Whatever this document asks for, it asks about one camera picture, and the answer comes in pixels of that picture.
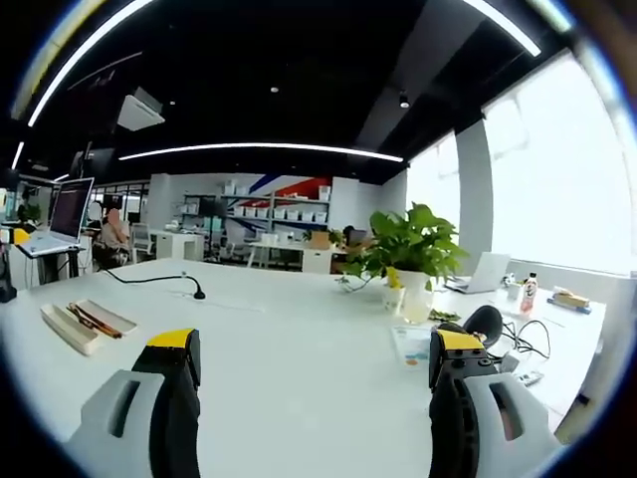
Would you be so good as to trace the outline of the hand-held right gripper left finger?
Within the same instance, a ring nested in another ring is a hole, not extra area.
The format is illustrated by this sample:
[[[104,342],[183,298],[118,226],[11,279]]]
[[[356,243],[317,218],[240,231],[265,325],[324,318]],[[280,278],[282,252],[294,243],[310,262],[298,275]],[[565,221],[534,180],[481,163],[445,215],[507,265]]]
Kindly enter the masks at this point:
[[[198,477],[200,383],[198,330],[152,338],[83,405],[68,452],[88,477]]]

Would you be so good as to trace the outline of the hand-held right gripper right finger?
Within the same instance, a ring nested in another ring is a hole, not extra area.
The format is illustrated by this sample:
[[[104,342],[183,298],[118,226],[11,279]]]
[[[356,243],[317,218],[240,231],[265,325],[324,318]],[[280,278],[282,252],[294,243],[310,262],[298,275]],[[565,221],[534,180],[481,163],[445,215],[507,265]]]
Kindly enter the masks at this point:
[[[431,477],[532,477],[562,448],[546,408],[461,328],[432,331],[429,387]]]

